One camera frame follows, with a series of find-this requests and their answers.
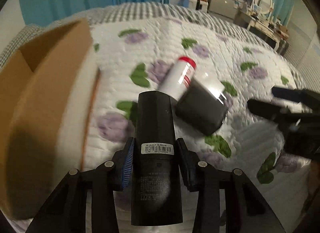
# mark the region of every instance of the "white bottle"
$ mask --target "white bottle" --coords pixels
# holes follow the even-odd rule
[[[181,56],[158,87],[158,91],[179,101],[189,87],[195,69],[194,60],[187,56]]]

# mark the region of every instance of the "white quilted bedspread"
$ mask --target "white quilted bedspread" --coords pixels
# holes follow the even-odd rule
[[[131,36],[131,39],[127,35],[118,36],[121,31],[132,28],[140,29],[147,35],[137,38]],[[133,83],[130,75],[136,66],[144,63],[148,69],[157,60],[172,63],[179,56],[187,55],[196,61],[197,72],[214,72],[219,80],[229,82],[237,92],[236,96],[230,96],[233,104],[221,129],[215,133],[228,143],[231,156],[227,158],[220,152],[215,152],[214,147],[205,142],[203,135],[179,120],[175,120],[176,138],[183,137],[190,150],[197,152],[201,159],[219,169],[242,169],[273,208],[286,231],[292,231],[307,196],[308,165],[304,165],[307,162],[289,173],[272,169],[270,172],[274,176],[273,180],[261,184],[257,179],[261,165],[273,152],[276,155],[275,160],[278,159],[284,140],[273,124],[254,117],[246,109],[246,101],[252,97],[272,100],[271,87],[284,86],[281,76],[288,79],[288,83],[284,82],[287,83],[286,86],[295,88],[290,68],[281,56],[259,45],[216,35],[214,31],[203,26],[163,18],[98,25],[92,29],[92,36],[94,41],[99,43],[97,56],[102,76],[85,147],[85,170],[96,168],[111,159],[114,152],[124,146],[124,143],[113,143],[99,136],[97,118],[108,112],[125,114],[116,108],[118,101],[137,102],[139,93],[157,88],[157,83],[149,77],[145,79],[149,81],[150,87]],[[192,47],[184,48],[181,44],[183,38],[196,40],[197,45],[203,46],[202,52],[199,53]],[[245,62],[249,62],[249,65],[250,62],[256,63],[256,75],[265,77],[255,78],[250,67],[241,70],[240,67]],[[280,103],[287,104],[295,111],[301,111],[300,105]],[[120,232],[192,232],[197,193],[189,193],[184,187],[184,223],[178,225],[131,226],[130,189],[115,193],[115,199]]]

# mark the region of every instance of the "barcode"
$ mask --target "barcode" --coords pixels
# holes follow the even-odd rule
[[[171,147],[167,147],[167,146],[159,146],[159,145],[150,145],[150,146],[146,146],[146,153],[148,152],[171,152]]]
[[[163,153],[174,155],[173,145],[169,143],[143,143],[141,145],[141,154]]]

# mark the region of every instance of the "storage box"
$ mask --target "storage box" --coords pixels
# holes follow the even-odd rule
[[[0,208],[34,217],[80,168],[98,68],[85,19],[23,45],[0,72]]]

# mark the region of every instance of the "white label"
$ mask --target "white label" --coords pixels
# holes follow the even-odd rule
[[[174,155],[173,145],[169,143],[143,143],[141,145],[141,154],[163,153]]]

